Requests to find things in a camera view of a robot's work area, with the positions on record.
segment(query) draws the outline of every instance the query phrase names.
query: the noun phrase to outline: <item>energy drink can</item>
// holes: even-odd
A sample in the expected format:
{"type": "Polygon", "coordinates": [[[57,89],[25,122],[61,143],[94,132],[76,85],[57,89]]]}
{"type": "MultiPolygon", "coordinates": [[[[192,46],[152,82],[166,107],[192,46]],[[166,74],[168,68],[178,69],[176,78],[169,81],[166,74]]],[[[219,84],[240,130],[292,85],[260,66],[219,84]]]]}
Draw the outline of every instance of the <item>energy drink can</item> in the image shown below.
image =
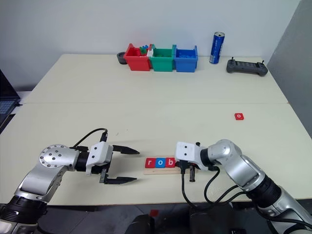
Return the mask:
{"type": "Polygon", "coordinates": [[[213,46],[211,48],[210,59],[209,59],[209,62],[212,64],[219,63],[224,36],[225,34],[221,32],[214,33],[214,41],[213,41],[213,46]]]}

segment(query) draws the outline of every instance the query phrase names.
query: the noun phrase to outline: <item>black cable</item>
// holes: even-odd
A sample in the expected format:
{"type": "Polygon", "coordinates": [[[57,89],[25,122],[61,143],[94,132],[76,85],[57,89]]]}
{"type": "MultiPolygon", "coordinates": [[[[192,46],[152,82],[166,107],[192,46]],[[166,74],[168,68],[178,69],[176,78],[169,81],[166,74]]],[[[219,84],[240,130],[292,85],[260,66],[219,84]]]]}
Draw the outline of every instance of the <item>black cable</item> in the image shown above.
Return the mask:
{"type": "MultiPolygon", "coordinates": [[[[217,199],[217,201],[215,201],[214,203],[210,204],[210,206],[208,207],[199,207],[199,206],[196,206],[195,204],[193,204],[186,196],[185,194],[185,191],[184,191],[184,174],[181,174],[181,180],[182,180],[182,195],[185,199],[185,201],[194,209],[196,210],[199,210],[199,211],[207,211],[207,210],[210,210],[212,209],[214,206],[218,205],[218,203],[226,196],[226,194],[228,193],[224,193],[221,197],[219,197],[217,199]]],[[[244,192],[239,192],[237,194],[235,194],[234,196],[232,196],[230,199],[226,200],[224,203],[222,203],[222,205],[225,205],[227,203],[230,203],[233,199],[235,199],[236,197],[242,195],[242,194],[245,194],[244,192]]]]}
{"type": "Polygon", "coordinates": [[[308,228],[311,228],[312,229],[312,224],[310,223],[307,223],[307,222],[304,222],[304,221],[301,221],[301,220],[296,220],[296,219],[291,219],[291,218],[278,218],[278,217],[271,217],[271,216],[266,216],[264,214],[261,213],[261,211],[259,210],[258,206],[255,204],[254,205],[255,209],[257,210],[258,214],[269,220],[269,221],[273,221],[273,222],[283,222],[283,223],[296,223],[296,224],[301,224],[303,226],[306,226],[308,228]]]}
{"type": "Polygon", "coordinates": [[[210,201],[207,197],[207,190],[208,190],[208,187],[210,186],[210,184],[217,178],[217,176],[220,174],[220,169],[218,167],[216,167],[216,174],[207,182],[206,186],[205,186],[205,189],[204,189],[204,197],[206,199],[206,201],[209,203],[209,204],[213,204],[212,201],[210,201]]]}
{"type": "MultiPolygon", "coordinates": [[[[208,198],[208,196],[207,196],[207,190],[208,190],[210,184],[211,184],[211,183],[217,178],[217,176],[220,174],[220,169],[219,169],[218,167],[216,167],[216,170],[217,170],[216,174],[208,181],[208,183],[206,184],[205,189],[204,189],[204,197],[205,197],[206,201],[207,201],[209,204],[215,203],[215,202],[209,200],[209,198],[208,198]]],[[[224,198],[230,191],[232,191],[233,189],[236,189],[236,188],[238,188],[237,185],[234,185],[234,186],[230,187],[227,191],[225,191],[225,192],[221,195],[220,198],[221,198],[221,199],[224,198]]],[[[222,205],[225,205],[225,204],[229,203],[228,201],[220,202],[221,199],[220,199],[219,201],[216,201],[216,202],[218,203],[218,204],[217,204],[218,206],[222,206],[222,205]]]]}
{"type": "Polygon", "coordinates": [[[54,233],[50,233],[50,232],[47,232],[45,231],[44,229],[42,229],[39,224],[37,225],[37,230],[42,233],[42,234],[54,234],[54,233]]]}
{"type": "Polygon", "coordinates": [[[104,131],[104,133],[107,133],[108,130],[106,128],[97,128],[97,129],[94,129],[93,131],[89,132],[87,135],[85,135],[80,141],[78,141],[73,147],[77,147],[80,143],[82,143],[89,135],[91,135],[92,133],[95,133],[97,131],[104,131]]]}

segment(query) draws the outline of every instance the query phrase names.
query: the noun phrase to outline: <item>red bin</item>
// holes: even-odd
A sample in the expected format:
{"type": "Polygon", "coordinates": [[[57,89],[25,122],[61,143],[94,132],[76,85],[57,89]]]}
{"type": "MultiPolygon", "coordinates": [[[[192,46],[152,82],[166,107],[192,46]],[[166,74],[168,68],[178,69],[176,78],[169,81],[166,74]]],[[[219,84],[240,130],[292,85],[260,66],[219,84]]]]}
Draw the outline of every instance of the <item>red bin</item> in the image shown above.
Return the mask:
{"type": "Polygon", "coordinates": [[[142,55],[140,48],[134,47],[131,43],[124,55],[131,71],[149,71],[152,67],[147,55],[142,55]]]}

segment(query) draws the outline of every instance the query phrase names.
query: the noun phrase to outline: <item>table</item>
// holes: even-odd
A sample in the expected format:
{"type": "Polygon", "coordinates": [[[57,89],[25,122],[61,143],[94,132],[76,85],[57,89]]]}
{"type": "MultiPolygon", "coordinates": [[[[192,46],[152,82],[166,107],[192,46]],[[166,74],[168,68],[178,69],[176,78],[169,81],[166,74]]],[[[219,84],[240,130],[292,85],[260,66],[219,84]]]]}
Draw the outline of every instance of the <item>table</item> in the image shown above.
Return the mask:
{"type": "MultiPolygon", "coordinates": [[[[115,55],[62,55],[27,103],[287,103],[272,75],[226,72],[199,57],[194,73],[130,71],[115,55]]],[[[235,58],[259,62],[261,58],[235,58]]]]}
{"type": "MultiPolygon", "coordinates": [[[[15,189],[51,144],[72,146],[92,129],[109,130],[108,142],[137,149],[140,155],[115,154],[110,177],[132,176],[124,185],[99,184],[99,175],[67,172],[51,205],[107,205],[184,202],[180,175],[143,175],[146,156],[170,156],[177,141],[208,146],[227,138],[236,143],[277,184],[295,198],[311,198],[312,140],[287,103],[28,103],[0,135],[0,202],[15,189]],[[245,119],[236,121],[234,113],[245,119]]],[[[95,144],[100,133],[82,145],[95,144]]],[[[204,201],[214,175],[198,172],[187,180],[191,201],[204,201]]],[[[222,170],[209,190],[216,199],[233,182],[222,170]]],[[[237,201],[246,201],[238,197],[237,201]]]]}

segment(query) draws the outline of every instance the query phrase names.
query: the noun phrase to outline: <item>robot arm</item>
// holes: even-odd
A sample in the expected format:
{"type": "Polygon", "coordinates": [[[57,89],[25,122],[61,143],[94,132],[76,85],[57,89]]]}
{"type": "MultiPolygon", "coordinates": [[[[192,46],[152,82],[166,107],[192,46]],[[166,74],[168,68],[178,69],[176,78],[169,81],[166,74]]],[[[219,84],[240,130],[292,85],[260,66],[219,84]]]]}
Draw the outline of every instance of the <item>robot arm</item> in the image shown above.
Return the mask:
{"type": "Polygon", "coordinates": [[[100,183],[123,184],[135,180],[132,177],[108,178],[113,151],[122,154],[139,154],[125,146],[109,145],[107,131],[100,142],[91,147],[68,148],[65,145],[50,145],[41,151],[35,167],[18,186],[11,201],[0,215],[1,234],[32,234],[38,219],[46,213],[51,200],[66,171],[83,171],[87,175],[100,174],[100,183]]]}
{"type": "MultiPolygon", "coordinates": [[[[205,171],[209,166],[221,165],[228,176],[246,192],[246,195],[266,217],[296,219],[312,224],[310,214],[229,140],[220,140],[208,148],[178,142],[175,157],[180,161],[195,163],[205,171]]],[[[288,222],[271,221],[271,224],[279,234],[283,234],[285,231],[291,233],[290,230],[295,232],[306,229],[303,225],[288,222]]]]}

